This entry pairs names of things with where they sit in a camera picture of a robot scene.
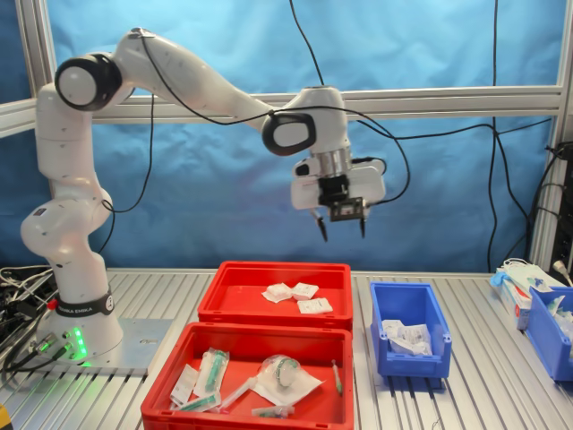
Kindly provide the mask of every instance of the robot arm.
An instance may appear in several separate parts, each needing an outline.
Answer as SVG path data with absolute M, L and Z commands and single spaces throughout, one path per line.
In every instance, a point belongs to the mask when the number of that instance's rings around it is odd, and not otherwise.
M 306 88 L 267 116 L 272 106 L 231 85 L 192 52 L 147 30 L 133 29 L 113 55 L 95 57 L 97 66 L 94 55 L 73 58 L 56 73 L 58 94 L 71 108 L 98 110 L 139 87 L 190 109 L 230 115 L 234 121 L 258 116 L 246 123 L 261 132 L 271 152 L 286 156 L 310 150 L 311 157 L 293 170 L 292 201 L 297 209 L 316 214 L 322 206 L 328 208 L 333 221 L 364 221 L 369 205 L 384 197 L 383 164 L 352 161 L 346 113 L 309 108 L 344 107 L 340 92 L 333 87 Z
M 135 87 L 191 110 L 245 120 L 277 155 L 310 150 L 310 157 L 295 165 L 291 197 L 297 209 L 312 212 L 325 239 L 317 209 L 327 208 L 333 221 L 359 219 L 363 230 L 369 206 L 384 197 L 382 163 L 351 158 L 346 113 L 336 110 L 344 101 L 332 87 L 304 89 L 273 110 L 235 88 L 193 53 L 143 29 L 128 32 L 111 55 L 64 62 L 37 102 L 38 167 L 50 179 L 54 199 L 34 210 L 21 226 L 24 244 L 47 258 L 56 277 L 56 311 L 41 321 L 37 336 L 56 339 L 55 348 L 69 344 L 70 355 L 59 361 L 77 363 L 99 356 L 114 349 L 123 336 L 104 261 L 88 243 L 88 235 L 109 215 L 102 200 L 111 202 L 94 170 L 91 115 L 120 103 Z

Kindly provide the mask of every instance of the metal plate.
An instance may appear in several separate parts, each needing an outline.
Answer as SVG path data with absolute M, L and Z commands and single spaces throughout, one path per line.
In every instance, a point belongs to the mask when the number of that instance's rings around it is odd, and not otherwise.
M 149 375 L 115 371 L 17 374 L 0 387 L 14 428 L 142 429 L 141 402 L 197 306 L 214 271 L 108 272 L 124 318 L 172 318 Z M 487 275 L 353 272 L 355 429 L 573 428 L 573 383 L 554 383 L 531 343 L 512 328 Z M 382 380 L 370 339 L 370 280 L 430 282 L 452 333 L 448 380 Z
M 124 331 L 122 341 L 101 356 L 90 358 L 82 366 L 70 366 L 68 373 L 97 373 L 103 369 L 113 369 L 116 375 L 145 375 L 159 350 L 173 320 L 151 320 L 142 318 L 120 318 L 119 325 Z

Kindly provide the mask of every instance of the metal table surface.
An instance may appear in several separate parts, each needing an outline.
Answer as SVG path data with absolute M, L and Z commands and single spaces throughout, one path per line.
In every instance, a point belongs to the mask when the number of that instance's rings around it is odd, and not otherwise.
M 112 374 L 16 374 L 0 403 L 19 429 L 142 429 L 140 405 L 215 271 L 113 269 L 108 277 L 123 317 L 173 318 L 147 377 Z M 355 429 L 573 428 L 573 384 L 545 372 L 486 275 L 353 272 Z M 420 378 L 376 373 L 369 326 L 370 280 L 430 282 L 452 335 L 449 378 L 433 390 Z

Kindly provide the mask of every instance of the blue curtain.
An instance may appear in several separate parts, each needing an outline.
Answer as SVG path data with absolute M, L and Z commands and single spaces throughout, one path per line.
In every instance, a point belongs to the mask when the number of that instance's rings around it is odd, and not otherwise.
M 564 3 L 500 2 L 499 85 L 556 82 Z M 142 26 L 190 48 L 249 92 L 299 91 L 318 82 L 287 0 L 58 0 L 48 5 L 59 62 L 111 51 L 126 30 Z M 341 90 L 492 83 L 492 0 L 295 0 L 295 5 L 326 83 Z M 498 127 L 502 131 L 542 119 L 499 118 Z M 491 119 L 383 124 L 406 136 L 484 121 Z M 513 191 L 525 208 L 543 171 L 549 129 L 545 123 L 502 136 Z M 96 170 L 118 209 L 131 206 L 141 191 L 149 132 L 148 125 L 94 126 Z M 388 197 L 397 194 L 406 171 L 394 142 L 359 124 L 350 125 L 349 136 L 355 157 L 387 160 Z M 328 224 L 327 244 L 310 215 L 290 204 L 290 171 L 302 154 L 270 154 L 246 125 L 156 125 L 154 142 L 147 192 L 135 210 L 117 216 L 103 253 L 109 266 L 215 267 L 224 260 L 257 259 L 347 262 L 355 270 L 486 270 L 493 223 L 488 129 L 404 141 L 412 171 L 407 192 L 372 211 L 365 239 L 357 222 Z M 0 191 L 0 262 L 40 261 L 19 236 L 21 220 L 49 200 L 35 170 L 33 145 L 28 133 L 0 141 L 0 179 L 11 184 Z M 494 264 L 525 232 L 525 221 L 509 199 L 499 152 L 496 160 Z M 92 235 L 94 249 L 108 229 L 109 222 Z

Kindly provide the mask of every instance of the small blue bin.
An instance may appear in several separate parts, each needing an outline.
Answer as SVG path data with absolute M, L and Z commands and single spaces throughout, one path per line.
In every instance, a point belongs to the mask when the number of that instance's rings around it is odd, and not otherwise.
M 382 376 L 447 378 L 451 336 L 430 284 L 371 282 L 372 342 Z M 426 324 L 432 337 L 433 356 L 391 352 L 383 320 L 401 320 L 404 325 Z
M 540 293 L 530 288 L 531 311 L 527 336 L 553 381 L 573 381 L 573 360 L 569 358 L 571 342 L 547 310 L 547 305 L 553 299 L 565 296 L 560 307 L 573 311 L 573 288 L 552 289 L 551 293 Z

